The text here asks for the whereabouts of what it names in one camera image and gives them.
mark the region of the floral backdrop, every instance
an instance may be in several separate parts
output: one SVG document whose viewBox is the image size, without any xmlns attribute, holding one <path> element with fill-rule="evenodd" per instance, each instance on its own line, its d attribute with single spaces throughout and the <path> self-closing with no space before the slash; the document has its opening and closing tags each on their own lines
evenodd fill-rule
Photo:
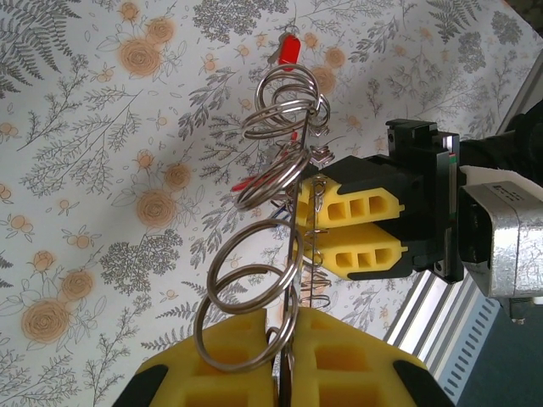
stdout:
<svg viewBox="0 0 543 407">
<path fill-rule="evenodd" d="M 0 406 L 111 405 L 192 334 L 217 249 L 272 211 L 237 212 L 230 189 L 269 161 L 239 130 L 286 31 L 339 158 L 384 152 L 398 117 L 492 134 L 543 48 L 494 0 L 0 0 Z M 223 270 L 283 265 L 287 237 Z M 327 311 L 382 337 L 413 276 L 331 279 Z"/>
</svg>

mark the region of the yellow foam pad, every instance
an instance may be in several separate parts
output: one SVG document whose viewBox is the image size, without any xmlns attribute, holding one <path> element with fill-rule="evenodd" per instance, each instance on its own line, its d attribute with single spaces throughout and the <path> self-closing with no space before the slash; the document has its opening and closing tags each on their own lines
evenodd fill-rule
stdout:
<svg viewBox="0 0 543 407">
<path fill-rule="evenodd" d="M 232 316 L 204 330 L 210 355 L 237 364 L 260 354 L 267 346 L 266 311 Z M 150 407 L 273 407 L 277 390 L 272 364 L 245 373 L 224 373 L 205 363 L 189 337 L 145 361 L 137 373 L 155 365 L 168 366 Z"/>
<path fill-rule="evenodd" d="M 311 187 L 311 179 L 305 180 L 298 196 L 296 222 L 301 226 L 305 226 L 308 216 L 312 215 Z M 398 198 L 384 188 L 339 195 L 340 187 L 336 181 L 329 178 L 326 180 L 322 209 L 316 218 L 317 227 L 341 227 L 395 219 L 400 217 L 400 212 L 405 209 Z"/>
<path fill-rule="evenodd" d="M 407 251 L 400 240 L 373 223 L 329 229 L 318 235 L 316 245 L 322 266 L 344 279 L 349 273 L 390 270 Z"/>
<path fill-rule="evenodd" d="M 317 309 L 299 311 L 291 407 L 415 407 L 393 362 L 424 363 Z"/>
</svg>

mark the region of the leaf pattern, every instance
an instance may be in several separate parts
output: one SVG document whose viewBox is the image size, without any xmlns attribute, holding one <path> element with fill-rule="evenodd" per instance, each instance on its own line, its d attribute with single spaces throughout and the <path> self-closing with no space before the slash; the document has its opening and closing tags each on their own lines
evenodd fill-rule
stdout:
<svg viewBox="0 0 543 407">
<path fill-rule="evenodd" d="M 241 133 L 286 34 L 331 104 L 309 143 L 337 157 L 386 153 L 394 118 L 495 134 L 543 49 L 490 0 L 0 0 L 0 14 L 0 407 L 112 405 L 142 360 L 193 334 L 212 259 L 275 210 L 239 212 L 232 187 L 278 151 Z M 249 237 L 221 274 L 283 269 L 288 239 Z M 383 337 L 416 277 L 318 289 Z M 204 324 L 227 317 L 211 306 Z"/>
</svg>

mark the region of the red tag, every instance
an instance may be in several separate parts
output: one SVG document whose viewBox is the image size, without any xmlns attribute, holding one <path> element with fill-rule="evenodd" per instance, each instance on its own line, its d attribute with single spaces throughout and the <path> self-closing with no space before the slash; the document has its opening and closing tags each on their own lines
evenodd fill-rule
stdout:
<svg viewBox="0 0 543 407">
<path fill-rule="evenodd" d="M 283 41 L 281 53 L 279 54 L 279 64 L 296 64 L 298 62 L 299 49 L 301 42 L 295 36 L 287 36 Z"/>
</svg>

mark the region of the yellow foam block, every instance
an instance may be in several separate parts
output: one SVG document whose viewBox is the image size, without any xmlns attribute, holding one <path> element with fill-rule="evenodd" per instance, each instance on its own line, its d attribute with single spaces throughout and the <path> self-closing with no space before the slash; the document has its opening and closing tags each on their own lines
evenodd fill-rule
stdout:
<svg viewBox="0 0 543 407">
<path fill-rule="evenodd" d="M 267 346 L 266 311 L 235 315 L 206 330 L 204 343 L 222 363 L 253 359 Z M 168 372 L 150 407 L 273 407 L 275 383 L 272 364 L 245 373 L 224 373 L 205 363 L 193 337 L 145 361 L 137 373 L 155 365 Z"/>
<path fill-rule="evenodd" d="M 322 266 L 345 279 L 349 273 L 390 270 L 407 251 L 396 237 L 373 223 L 329 229 L 318 235 L 316 246 Z"/>
<path fill-rule="evenodd" d="M 327 179 L 322 195 L 322 209 L 316 218 L 316 226 L 341 227 L 360 223 L 400 217 L 405 209 L 398 198 L 384 188 L 374 188 L 367 191 L 352 192 L 339 195 L 341 187 L 336 181 Z M 296 221 L 305 226 L 308 216 L 313 210 L 311 179 L 302 183 L 298 196 Z"/>
<path fill-rule="evenodd" d="M 415 407 L 393 362 L 423 362 L 317 309 L 301 308 L 291 407 Z"/>
</svg>

